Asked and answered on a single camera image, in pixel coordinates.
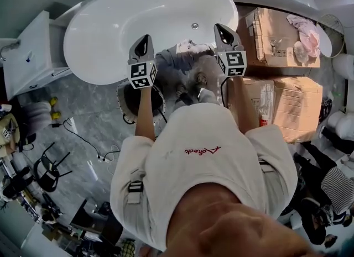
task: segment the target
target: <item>striped shirt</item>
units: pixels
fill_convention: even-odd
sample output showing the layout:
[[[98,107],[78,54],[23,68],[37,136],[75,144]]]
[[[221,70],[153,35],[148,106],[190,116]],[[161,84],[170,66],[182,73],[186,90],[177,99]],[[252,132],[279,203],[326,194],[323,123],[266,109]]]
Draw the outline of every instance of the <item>striped shirt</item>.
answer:
[[[339,215],[347,211],[354,203],[354,181],[333,167],[322,180],[322,190],[332,202],[333,211]]]

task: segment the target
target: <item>yellow object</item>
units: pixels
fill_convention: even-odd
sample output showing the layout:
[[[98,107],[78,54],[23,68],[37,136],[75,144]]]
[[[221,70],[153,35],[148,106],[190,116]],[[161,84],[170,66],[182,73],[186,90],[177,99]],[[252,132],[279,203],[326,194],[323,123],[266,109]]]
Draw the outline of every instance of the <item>yellow object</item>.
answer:
[[[49,103],[50,105],[53,107],[55,106],[55,104],[58,102],[58,98],[57,97],[53,97],[52,99],[50,99]]]
[[[55,112],[51,114],[51,118],[52,119],[58,119],[61,117],[61,113],[60,112]]]

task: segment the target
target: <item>chair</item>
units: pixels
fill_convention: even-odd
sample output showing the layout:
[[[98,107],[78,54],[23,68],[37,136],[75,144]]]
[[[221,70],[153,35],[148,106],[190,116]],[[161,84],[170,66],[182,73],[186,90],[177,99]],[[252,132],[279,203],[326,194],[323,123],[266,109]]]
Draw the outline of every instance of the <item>chair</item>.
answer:
[[[48,148],[44,150],[42,153],[42,156],[34,163],[33,166],[33,173],[34,177],[39,184],[39,186],[46,192],[53,192],[56,190],[56,187],[58,185],[59,178],[65,175],[70,174],[72,171],[68,171],[61,175],[58,171],[58,166],[66,159],[67,156],[70,155],[70,152],[67,153],[57,164],[55,164],[56,161],[52,162],[46,155],[45,152],[47,152],[55,142],[53,142]],[[38,173],[38,165],[42,163],[42,165],[45,167],[46,172],[40,176]]]

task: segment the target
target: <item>white t-shirt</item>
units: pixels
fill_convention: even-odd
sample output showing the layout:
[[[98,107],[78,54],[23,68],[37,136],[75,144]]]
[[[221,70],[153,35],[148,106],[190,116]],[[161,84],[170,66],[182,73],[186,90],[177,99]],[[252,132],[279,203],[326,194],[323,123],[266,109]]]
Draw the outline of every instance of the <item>white t-shirt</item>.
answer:
[[[243,204],[278,218],[298,180],[277,126],[243,135],[230,111],[216,104],[181,107],[155,142],[130,137],[121,150],[111,185],[113,213],[126,230],[160,250],[166,249],[175,207],[193,186],[220,184]],[[127,188],[136,169],[146,172],[144,192],[139,204],[130,204]]]

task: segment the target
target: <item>white ceramic basin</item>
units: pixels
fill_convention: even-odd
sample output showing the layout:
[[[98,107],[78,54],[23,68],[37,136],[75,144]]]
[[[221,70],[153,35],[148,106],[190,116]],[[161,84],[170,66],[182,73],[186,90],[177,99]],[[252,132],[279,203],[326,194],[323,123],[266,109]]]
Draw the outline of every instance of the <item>white ceramic basin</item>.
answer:
[[[129,49],[144,34],[152,36],[157,53],[188,38],[195,43],[215,42],[215,23],[237,29],[232,0],[94,0],[70,22],[64,55],[80,79],[115,83],[127,78]]]

